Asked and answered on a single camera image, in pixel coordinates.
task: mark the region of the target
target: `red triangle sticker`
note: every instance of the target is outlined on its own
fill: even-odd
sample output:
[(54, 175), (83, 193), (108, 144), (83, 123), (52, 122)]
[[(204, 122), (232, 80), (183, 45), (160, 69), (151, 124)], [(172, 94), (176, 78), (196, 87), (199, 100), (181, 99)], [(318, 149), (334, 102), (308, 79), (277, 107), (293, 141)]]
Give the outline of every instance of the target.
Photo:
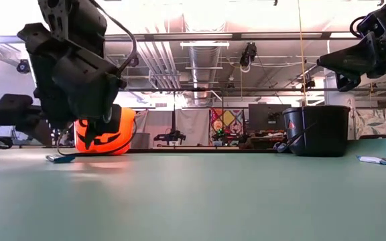
[(294, 128), (295, 128), (294, 123), (293, 123), (292, 121), (290, 121), (290, 122), (288, 123), (288, 128), (289, 128), (289, 129), (294, 129)]

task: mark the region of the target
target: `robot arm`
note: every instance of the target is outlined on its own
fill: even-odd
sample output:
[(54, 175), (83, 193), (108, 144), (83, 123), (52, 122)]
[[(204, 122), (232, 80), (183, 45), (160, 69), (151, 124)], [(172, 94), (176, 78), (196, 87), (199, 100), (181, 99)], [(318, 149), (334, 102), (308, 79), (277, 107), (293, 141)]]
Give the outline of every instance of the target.
[[(354, 24), (361, 22), (354, 30)], [(379, 78), (386, 74), (386, 4), (366, 16), (356, 18), (350, 32), (361, 38), (352, 47), (321, 56), (317, 65), (336, 72), (339, 91), (349, 91), (361, 82), (361, 76)]]
[(55, 129), (87, 120), (86, 142), (91, 144), (107, 132), (113, 101), (119, 89), (126, 87), (121, 72), (136, 58), (135, 38), (107, 15), (133, 42), (131, 54), (118, 68), (104, 60), (107, 21), (95, 0), (38, 0), (38, 4), (50, 30), (30, 23), (17, 36), (30, 56), (37, 86), (34, 96), (40, 106), (32, 106), (30, 96), (5, 95), (0, 100), (0, 125), (15, 125), (48, 143), (50, 132), (39, 130), (41, 120)]

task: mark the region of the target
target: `bucket handle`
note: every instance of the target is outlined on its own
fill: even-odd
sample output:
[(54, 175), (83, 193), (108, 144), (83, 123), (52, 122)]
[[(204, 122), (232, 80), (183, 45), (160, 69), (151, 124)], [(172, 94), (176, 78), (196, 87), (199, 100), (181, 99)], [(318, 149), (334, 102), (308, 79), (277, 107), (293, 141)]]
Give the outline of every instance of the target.
[(317, 124), (317, 122), (315, 122), (314, 124), (306, 127), (302, 132), (298, 133), (297, 135), (295, 135), (294, 137), (292, 137), (290, 140), (287, 141), (287, 143), (281, 143), (278, 148), (276, 149), (278, 153), (283, 153), (284, 151), (287, 151), (288, 147), (290, 147), (295, 141), (297, 141), (302, 135), (305, 135), (305, 133), (307, 133), (311, 127), (315, 126)]

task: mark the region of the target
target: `black bucket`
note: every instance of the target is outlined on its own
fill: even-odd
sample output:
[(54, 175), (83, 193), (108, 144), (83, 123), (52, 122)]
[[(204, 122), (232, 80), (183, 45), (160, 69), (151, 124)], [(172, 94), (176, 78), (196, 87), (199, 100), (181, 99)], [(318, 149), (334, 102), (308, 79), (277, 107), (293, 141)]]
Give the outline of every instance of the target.
[(291, 140), (300, 135), (289, 149), (295, 155), (307, 157), (341, 157), (348, 145), (348, 115), (346, 106), (304, 106), (288, 108), (282, 114)]

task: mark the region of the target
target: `green table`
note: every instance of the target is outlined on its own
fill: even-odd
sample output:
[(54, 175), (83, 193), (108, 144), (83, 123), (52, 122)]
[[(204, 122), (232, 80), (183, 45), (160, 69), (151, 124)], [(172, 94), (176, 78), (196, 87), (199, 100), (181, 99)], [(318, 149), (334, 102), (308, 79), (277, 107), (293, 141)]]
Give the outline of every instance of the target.
[(0, 151), (0, 240), (386, 240), (386, 140), (343, 158)]

